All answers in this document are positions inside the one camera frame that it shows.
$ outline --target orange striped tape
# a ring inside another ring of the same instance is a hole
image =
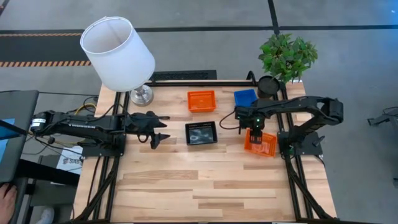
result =
[[[0,37],[60,37],[60,36],[79,36],[81,33],[70,34],[0,34]]]
[[[89,60],[61,61],[61,62],[0,62],[0,67],[63,67],[63,66],[89,66]]]

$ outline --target lamp base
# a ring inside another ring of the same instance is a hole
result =
[[[154,99],[154,92],[149,86],[142,85],[130,92],[130,99],[137,106],[147,106]]]

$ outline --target person's hand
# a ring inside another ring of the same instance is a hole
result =
[[[12,186],[7,192],[9,184],[0,187],[0,224],[7,224],[15,210],[15,200],[17,198],[17,187]]]

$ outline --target gray floor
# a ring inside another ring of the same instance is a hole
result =
[[[398,24],[393,0],[274,0],[280,26]],[[103,16],[124,16],[135,27],[270,26],[265,0],[11,0],[0,17],[6,29],[84,29]],[[292,31],[316,43],[319,60],[304,76],[308,95],[339,98],[345,121],[320,132],[326,171],[343,220],[396,223],[398,142],[389,124],[369,127],[366,118],[398,106],[398,30]],[[156,70],[216,69],[219,79],[257,77],[259,46],[271,31],[141,33]],[[98,94],[91,67],[0,68],[1,90]],[[85,97],[40,95],[37,111],[66,111]],[[25,151],[39,150],[33,143]]]

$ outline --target display screen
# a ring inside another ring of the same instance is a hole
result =
[[[4,119],[3,121],[9,123],[9,124],[14,124],[15,119]],[[0,140],[0,162],[2,161],[2,157],[4,155],[4,152],[6,151],[6,146],[8,142],[8,138],[12,138],[15,135],[18,135],[19,133],[10,130],[6,127],[0,126],[0,138],[4,140]]]
[[[189,130],[190,144],[204,144],[213,142],[213,130],[209,128],[199,128]]]

